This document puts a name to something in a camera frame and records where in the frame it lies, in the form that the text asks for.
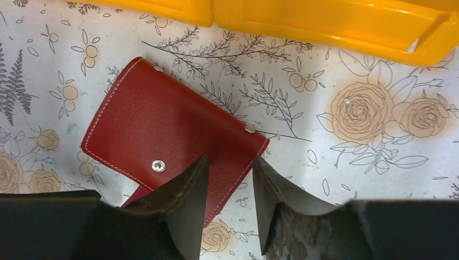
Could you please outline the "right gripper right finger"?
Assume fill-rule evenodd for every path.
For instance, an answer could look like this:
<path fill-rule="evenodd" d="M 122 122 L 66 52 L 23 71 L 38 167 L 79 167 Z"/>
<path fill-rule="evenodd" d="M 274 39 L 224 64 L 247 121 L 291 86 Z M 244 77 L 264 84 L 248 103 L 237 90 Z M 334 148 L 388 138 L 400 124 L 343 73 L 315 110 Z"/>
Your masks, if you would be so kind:
<path fill-rule="evenodd" d="M 266 259 L 458 259 L 458 201 L 353 199 L 337 206 L 253 160 Z"/>

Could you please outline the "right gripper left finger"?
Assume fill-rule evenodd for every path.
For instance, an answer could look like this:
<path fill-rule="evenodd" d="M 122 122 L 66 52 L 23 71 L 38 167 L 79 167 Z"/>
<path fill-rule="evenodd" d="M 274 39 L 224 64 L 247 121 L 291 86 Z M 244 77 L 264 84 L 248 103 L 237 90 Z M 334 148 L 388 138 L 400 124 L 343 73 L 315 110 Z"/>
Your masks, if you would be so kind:
<path fill-rule="evenodd" d="M 94 190 L 1 195 L 1 259 L 198 259 L 209 157 L 125 207 Z"/>

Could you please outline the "yellow three-compartment bin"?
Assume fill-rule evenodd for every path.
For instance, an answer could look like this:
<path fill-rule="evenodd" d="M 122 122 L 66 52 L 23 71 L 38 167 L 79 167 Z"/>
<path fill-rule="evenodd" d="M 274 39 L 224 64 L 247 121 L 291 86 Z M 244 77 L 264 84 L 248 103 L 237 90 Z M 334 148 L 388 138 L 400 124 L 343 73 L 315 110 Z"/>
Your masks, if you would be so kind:
<path fill-rule="evenodd" d="M 458 1 L 106 1 L 179 22 L 342 47 L 430 66 L 458 46 Z"/>

